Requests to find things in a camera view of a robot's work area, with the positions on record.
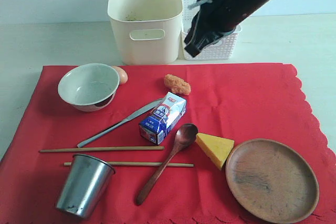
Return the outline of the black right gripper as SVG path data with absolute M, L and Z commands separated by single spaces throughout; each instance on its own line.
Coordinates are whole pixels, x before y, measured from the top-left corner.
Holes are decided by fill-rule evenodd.
M 205 48 L 231 33 L 247 17 L 246 0 L 197 0 L 199 11 L 185 36 L 185 51 L 195 58 Z

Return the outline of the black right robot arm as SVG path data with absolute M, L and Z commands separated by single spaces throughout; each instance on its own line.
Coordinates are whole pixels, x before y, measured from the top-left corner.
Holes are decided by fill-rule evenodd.
M 231 34 L 236 26 L 269 0 L 202 0 L 184 39 L 184 49 L 196 57 Z

